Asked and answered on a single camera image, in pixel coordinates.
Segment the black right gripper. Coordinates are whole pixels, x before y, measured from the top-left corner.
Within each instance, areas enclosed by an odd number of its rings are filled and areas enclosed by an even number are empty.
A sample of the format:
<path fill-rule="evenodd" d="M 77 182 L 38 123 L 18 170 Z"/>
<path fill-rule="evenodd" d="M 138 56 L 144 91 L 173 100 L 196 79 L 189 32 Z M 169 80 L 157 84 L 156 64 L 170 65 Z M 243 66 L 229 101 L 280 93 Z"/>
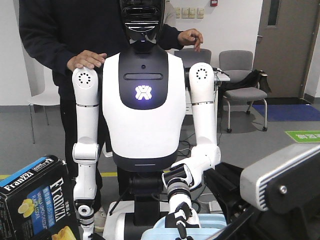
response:
<path fill-rule="evenodd" d="M 217 200 L 227 226 L 210 240 L 318 240 L 320 199 L 317 197 L 285 213 L 259 211 L 240 196 L 244 169 L 226 162 L 203 172 L 204 183 Z"/>

